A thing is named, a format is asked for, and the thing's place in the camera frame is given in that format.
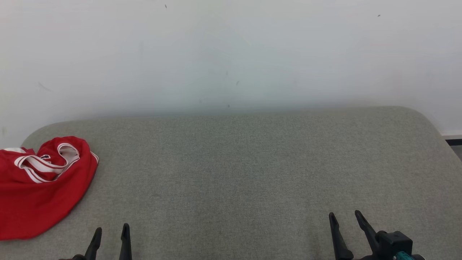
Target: red shirt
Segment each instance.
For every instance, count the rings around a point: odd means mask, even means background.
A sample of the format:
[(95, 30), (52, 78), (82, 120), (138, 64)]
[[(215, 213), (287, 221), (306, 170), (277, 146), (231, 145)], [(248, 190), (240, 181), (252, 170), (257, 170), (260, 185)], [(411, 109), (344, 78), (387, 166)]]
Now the red shirt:
[(37, 154), (0, 150), (0, 240), (32, 238), (67, 216), (90, 185), (98, 160), (75, 136), (56, 137)]

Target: teal component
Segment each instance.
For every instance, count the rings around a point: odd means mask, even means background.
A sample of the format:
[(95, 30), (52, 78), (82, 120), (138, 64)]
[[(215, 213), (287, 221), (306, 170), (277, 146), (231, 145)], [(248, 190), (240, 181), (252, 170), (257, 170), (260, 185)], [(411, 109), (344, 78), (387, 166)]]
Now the teal component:
[(396, 260), (414, 260), (414, 258), (412, 258), (410, 255), (408, 255), (407, 253), (401, 251), (401, 252), (398, 252), (396, 255)]

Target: white stripe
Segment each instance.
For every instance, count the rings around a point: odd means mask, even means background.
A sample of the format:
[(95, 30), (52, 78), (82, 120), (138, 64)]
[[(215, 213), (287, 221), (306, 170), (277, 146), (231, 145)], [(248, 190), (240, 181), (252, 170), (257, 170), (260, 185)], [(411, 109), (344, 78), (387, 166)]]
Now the white stripe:
[(28, 168), (28, 169), (30, 170), (30, 172), (35, 176), (35, 178), (37, 178), (39, 181), (41, 181), (41, 182), (50, 182), (50, 181), (52, 181), (52, 180), (45, 180), (45, 179), (42, 179), (42, 178), (34, 171), (34, 169), (31, 169), (31, 168), (29, 168), (29, 167), (27, 167), (27, 168)]
[(94, 154), (92, 151), (90, 151), (90, 153), (95, 157), (96, 163), (99, 163), (99, 157), (96, 154)]
[(21, 156), (21, 157), (16, 158), (16, 160), (14, 160), (14, 165), (19, 167), (19, 165), (23, 163), (23, 159), (25, 158), (27, 158), (27, 156)]
[[(72, 161), (69, 162), (67, 160), (66, 157), (64, 157), (63, 155), (61, 155), (60, 151), (61, 151), (61, 148), (63, 146), (68, 146), (70, 147), (77, 155), (74, 156), (72, 158)], [(58, 148), (58, 153), (60, 154), (60, 156), (66, 161), (66, 164), (61, 166), (61, 165), (54, 165), (54, 164), (50, 164), (48, 163), (47, 161), (43, 160), (42, 158), (36, 156), (36, 155), (26, 155), (26, 156), (21, 156), (21, 157), (18, 157), (16, 160), (14, 160), (14, 164), (21, 168), (21, 169), (24, 169), (27, 173), (27, 175), (29, 176), (29, 178), (35, 182), (35, 183), (43, 183), (43, 182), (50, 182), (50, 181), (54, 181), (56, 179), (58, 179), (61, 174), (63, 174), (67, 169), (69, 169), (71, 167), (71, 165), (73, 165), (76, 161), (78, 161), (80, 159), (80, 155), (79, 155), (79, 151), (74, 147), (72, 146), (71, 144), (69, 143), (61, 143)], [(99, 158), (94, 154), (92, 153), (97, 162), (99, 161)], [(43, 178), (41, 178), (33, 169), (31, 169), (30, 167), (27, 167), (27, 166), (23, 166), (23, 162), (24, 160), (27, 160), (31, 166), (33, 166), (36, 170), (40, 171), (40, 172), (52, 172), (52, 173), (56, 173), (57, 176), (53, 179), (53, 180), (45, 180)]]
[(2, 150), (10, 151), (10, 152), (16, 152), (16, 153), (22, 153), (22, 154), (26, 153), (26, 151), (22, 150), (21, 148), (5, 148), (5, 149), (2, 149)]
[[(37, 171), (39, 172), (43, 172), (43, 173), (61, 173), (62, 170), (66, 167), (65, 165), (64, 166), (61, 166), (61, 165), (54, 165), (54, 164), (51, 164), (51, 163), (48, 163), (47, 161), (44, 161), (42, 159), (40, 159), (39, 157), (37, 156), (34, 156), (34, 155), (31, 155), (29, 158), (26, 159), (30, 165), (32, 165)], [(38, 160), (40, 161), (43, 161), (45, 162), (46, 164), (49, 164), (50, 166), (53, 166), (53, 167), (58, 167), (58, 169), (54, 169), (52, 167), (48, 167), (46, 165), (43, 165), (42, 163), (38, 162)]]
[(24, 170), (27, 172), (27, 175), (29, 175), (29, 178), (33, 180), (35, 183), (42, 183), (41, 181), (37, 180), (37, 178), (35, 178), (35, 176), (30, 171), (30, 168), (26, 167), (24, 168)]

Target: white wall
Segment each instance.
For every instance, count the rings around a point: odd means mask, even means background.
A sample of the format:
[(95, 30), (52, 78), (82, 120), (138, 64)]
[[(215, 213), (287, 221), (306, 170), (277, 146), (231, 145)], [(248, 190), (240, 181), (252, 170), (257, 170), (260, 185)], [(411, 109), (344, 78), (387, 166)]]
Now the white wall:
[(2, 0), (0, 146), (122, 112), (332, 105), (403, 105), (462, 134), (461, 10), (459, 0)]

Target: gray cushion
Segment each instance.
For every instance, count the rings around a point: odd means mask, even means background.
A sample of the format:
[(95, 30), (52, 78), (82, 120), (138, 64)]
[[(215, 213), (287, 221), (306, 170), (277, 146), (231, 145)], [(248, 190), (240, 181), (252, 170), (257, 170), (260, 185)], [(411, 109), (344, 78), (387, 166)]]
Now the gray cushion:
[(83, 254), (97, 227), (97, 259), (117, 259), (127, 222), (134, 260), (332, 260), (330, 211), (360, 258), (356, 209), (427, 259), (462, 255), (462, 163), (407, 108), (72, 121), (24, 146), (68, 135), (100, 158), (88, 192), (46, 233), (0, 242), (2, 259)]

